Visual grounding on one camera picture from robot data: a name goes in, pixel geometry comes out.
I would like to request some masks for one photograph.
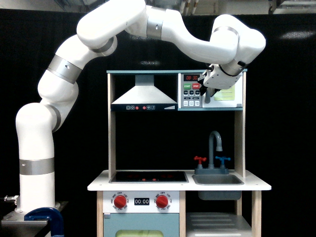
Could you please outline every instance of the blue faucet handle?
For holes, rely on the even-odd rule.
[[[222,162],[222,164],[224,164],[225,160],[231,160],[229,157],[215,157],[215,159],[219,159]]]

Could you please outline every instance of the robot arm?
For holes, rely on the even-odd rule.
[[[59,47],[39,81],[42,101],[22,107],[17,114],[21,207],[17,211],[55,206],[52,132],[75,103],[76,80],[84,66],[113,53],[116,34],[123,30],[172,42],[192,59],[211,63],[199,81],[205,91],[234,85],[242,69],[265,47],[258,31],[228,15],[216,18],[210,41],[203,41],[187,31],[179,12],[146,6],[144,0],[110,0],[90,12],[78,23],[77,35]]]
[[[122,30],[172,42],[190,58],[212,64],[199,81],[202,95],[208,87],[228,89],[233,86],[242,70],[266,45],[260,32],[230,15],[215,19],[209,41],[196,39],[186,29],[178,11],[146,6],[143,0],[105,3],[80,20],[77,34],[83,44],[98,51]]]

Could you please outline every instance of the red button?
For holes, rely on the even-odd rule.
[[[168,198],[165,195],[159,195],[156,199],[156,205],[160,208],[165,208],[168,205]]]
[[[114,206],[116,206],[117,208],[123,208],[126,205],[126,198],[123,195],[118,195],[115,199],[114,199]]]
[[[200,83],[193,83],[192,89],[199,89]]]

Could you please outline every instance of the oven knob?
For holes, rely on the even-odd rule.
[[[118,195],[115,199],[114,199],[114,206],[116,206],[117,208],[123,208],[126,205],[126,197],[124,197],[123,195]]]
[[[165,195],[159,195],[156,199],[156,205],[160,208],[165,208],[168,205],[168,198]]]

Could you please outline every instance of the faucet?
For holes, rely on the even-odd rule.
[[[216,137],[216,151],[222,152],[222,138],[218,131],[212,131],[208,139],[208,168],[214,169],[214,137]]]
[[[222,152],[222,138],[221,135],[219,135],[219,132],[212,131],[209,135],[208,139],[208,168],[203,168],[201,162],[205,161],[206,158],[202,157],[194,157],[194,160],[198,160],[199,165],[195,169],[195,174],[228,174],[229,171],[224,165],[225,160],[230,160],[230,158],[227,157],[216,157],[218,158],[222,164],[220,168],[214,167],[214,137],[216,138],[216,151]]]

